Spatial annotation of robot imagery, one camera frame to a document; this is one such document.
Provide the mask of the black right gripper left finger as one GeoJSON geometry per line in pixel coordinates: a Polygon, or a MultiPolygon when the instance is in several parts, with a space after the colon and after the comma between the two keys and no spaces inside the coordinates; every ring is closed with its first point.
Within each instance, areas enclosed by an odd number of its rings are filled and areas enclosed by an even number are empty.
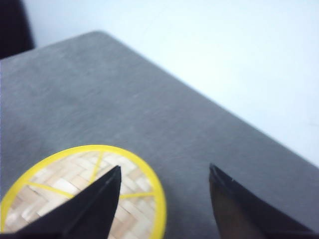
{"type": "Polygon", "coordinates": [[[115,166],[72,199],[2,239],[105,239],[115,217],[121,168],[115,166]]]}

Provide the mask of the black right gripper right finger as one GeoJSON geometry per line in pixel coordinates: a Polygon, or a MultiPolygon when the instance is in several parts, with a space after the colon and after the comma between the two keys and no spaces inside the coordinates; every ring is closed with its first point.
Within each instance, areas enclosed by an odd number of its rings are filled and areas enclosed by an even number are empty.
{"type": "Polygon", "coordinates": [[[214,164],[209,166],[214,218],[222,239],[317,239],[318,233],[258,198],[214,164]]]}

